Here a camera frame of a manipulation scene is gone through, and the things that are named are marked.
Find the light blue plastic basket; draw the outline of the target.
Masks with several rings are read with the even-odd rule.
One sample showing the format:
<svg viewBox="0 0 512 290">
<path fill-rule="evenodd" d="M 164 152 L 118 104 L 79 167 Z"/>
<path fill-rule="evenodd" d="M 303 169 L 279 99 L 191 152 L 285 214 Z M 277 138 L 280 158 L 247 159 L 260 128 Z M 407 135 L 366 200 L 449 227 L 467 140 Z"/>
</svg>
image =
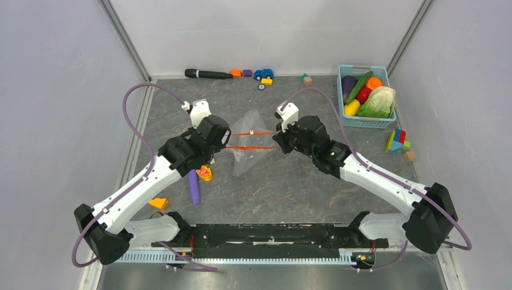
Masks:
<svg viewBox="0 0 512 290">
<path fill-rule="evenodd" d="M 367 72 L 372 71 L 373 77 L 378 78 L 385 86 L 389 86 L 389 77 L 388 72 L 384 66 L 356 66 L 356 65 L 339 65 L 338 68 L 338 77 L 337 77 L 337 86 L 338 86 L 338 105 L 340 116 L 342 117 L 342 121 L 344 126 L 348 127 L 367 127 L 374 129 L 385 129 L 391 123 L 395 122 L 397 119 L 397 115 L 395 110 L 393 109 L 391 115 L 386 118 L 380 117 L 367 117 L 367 116 L 349 116 L 345 114 L 344 109 L 344 89 L 346 86 L 344 85 L 342 79 L 346 76 L 353 76 L 356 79 L 363 76 Z"/>
</svg>

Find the yellow bell pepper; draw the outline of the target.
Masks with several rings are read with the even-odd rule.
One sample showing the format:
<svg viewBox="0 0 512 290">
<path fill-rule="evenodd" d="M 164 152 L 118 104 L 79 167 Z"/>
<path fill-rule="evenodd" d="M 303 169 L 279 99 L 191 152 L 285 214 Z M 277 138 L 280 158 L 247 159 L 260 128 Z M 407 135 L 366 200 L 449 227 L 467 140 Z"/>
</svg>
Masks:
<svg viewBox="0 0 512 290">
<path fill-rule="evenodd" d="M 361 104 L 357 99 L 352 100 L 350 103 L 344 105 L 344 115 L 347 117 L 356 116 L 360 106 Z"/>
</svg>

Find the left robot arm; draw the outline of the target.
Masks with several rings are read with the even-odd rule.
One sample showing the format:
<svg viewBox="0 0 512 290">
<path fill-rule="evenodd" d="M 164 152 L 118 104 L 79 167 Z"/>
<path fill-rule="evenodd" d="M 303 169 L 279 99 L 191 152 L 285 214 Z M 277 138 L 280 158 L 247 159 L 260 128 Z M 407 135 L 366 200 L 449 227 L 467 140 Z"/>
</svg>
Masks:
<svg viewBox="0 0 512 290">
<path fill-rule="evenodd" d="M 72 250 L 73 265 L 87 265 L 76 258 L 83 240 L 95 254 L 94 260 L 102 265 L 115 262 L 130 247 L 145 243 L 170 241 L 175 246 L 185 245 L 190 231 L 171 216 L 144 221 L 133 221 L 132 217 L 163 189 L 208 164 L 215 153 L 226 147 L 230 136 L 229 124 L 209 115 L 197 127 L 168 139 L 145 169 L 110 197 L 93 207 L 79 205 L 74 210 L 80 235 Z"/>
</svg>

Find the orange fruit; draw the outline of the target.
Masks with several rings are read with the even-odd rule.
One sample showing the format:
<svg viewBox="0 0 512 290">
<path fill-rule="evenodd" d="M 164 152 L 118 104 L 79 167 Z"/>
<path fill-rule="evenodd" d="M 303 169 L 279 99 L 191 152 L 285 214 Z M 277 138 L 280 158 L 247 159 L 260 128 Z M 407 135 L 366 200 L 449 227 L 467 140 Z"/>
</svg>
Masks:
<svg viewBox="0 0 512 290">
<path fill-rule="evenodd" d="M 365 83 L 365 87 L 370 89 L 370 90 L 374 90 L 378 87 L 381 87 L 383 86 L 383 83 L 382 81 L 377 78 L 377 77 L 370 77 L 367 82 Z"/>
</svg>

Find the green white cabbage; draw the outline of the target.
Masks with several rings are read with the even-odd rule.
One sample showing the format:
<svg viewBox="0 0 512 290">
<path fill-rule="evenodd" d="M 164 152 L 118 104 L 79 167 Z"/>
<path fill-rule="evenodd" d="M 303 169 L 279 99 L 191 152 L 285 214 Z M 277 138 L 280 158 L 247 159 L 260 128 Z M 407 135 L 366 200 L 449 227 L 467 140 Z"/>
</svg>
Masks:
<svg viewBox="0 0 512 290">
<path fill-rule="evenodd" d="M 392 118 L 395 108 L 395 89 L 381 86 L 374 89 L 368 100 L 360 106 L 357 116 L 369 118 Z"/>
</svg>

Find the red apple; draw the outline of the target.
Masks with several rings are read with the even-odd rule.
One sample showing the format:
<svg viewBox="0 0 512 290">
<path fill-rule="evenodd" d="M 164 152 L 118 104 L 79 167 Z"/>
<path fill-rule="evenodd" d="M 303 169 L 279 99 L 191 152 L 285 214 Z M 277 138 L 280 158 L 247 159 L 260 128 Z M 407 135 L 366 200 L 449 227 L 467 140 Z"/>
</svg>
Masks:
<svg viewBox="0 0 512 290">
<path fill-rule="evenodd" d="M 360 89 L 360 91 L 356 95 L 356 100 L 363 105 L 367 100 L 369 95 L 371 94 L 372 89 L 369 89 L 368 87 L 364 86 Z"/>
</svg>

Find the clear zip top bag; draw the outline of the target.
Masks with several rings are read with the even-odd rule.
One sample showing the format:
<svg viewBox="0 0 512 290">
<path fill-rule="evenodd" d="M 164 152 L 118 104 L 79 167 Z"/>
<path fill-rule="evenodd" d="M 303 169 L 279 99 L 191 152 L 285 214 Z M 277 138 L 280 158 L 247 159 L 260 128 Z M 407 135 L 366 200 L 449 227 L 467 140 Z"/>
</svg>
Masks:
<svg viewBox="0 0 512 290">
<path fill-rule="evenodd" d="M 274 131 L 267 129 L 258 110 L 250 110 L 230 125 L 231 137 L 227 145 L 234 154 L 232 174 L 241 176 L 250 170 L 271 150 L 280 147 L 272 139 Z"/>
</svg>

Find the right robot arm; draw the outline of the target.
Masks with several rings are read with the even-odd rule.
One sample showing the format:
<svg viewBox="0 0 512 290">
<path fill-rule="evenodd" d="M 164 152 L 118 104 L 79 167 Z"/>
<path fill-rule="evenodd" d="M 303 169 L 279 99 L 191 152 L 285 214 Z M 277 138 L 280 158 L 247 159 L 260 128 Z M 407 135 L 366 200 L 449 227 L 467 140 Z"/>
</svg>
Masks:
<svg viewBox="0 0 512 290">
<path fill-rule="evenodd" d="M 447 188 L 428 187 L 397 176 L 353 154 L 343 143 L 332 140 L 319 117 L 307 115 L 293 123 L 281 120 L 272 137 L 283 153 L 299 152 L 322 173 L 334 176 L 375 194 L 394 206 L 397 214 L 361 212 L 349 229 L 349 240 L 363 247 L 371 240 L 408 240 L 419 250 L 435 254 L 453 223 L 458 220 Z"/>
</svg>

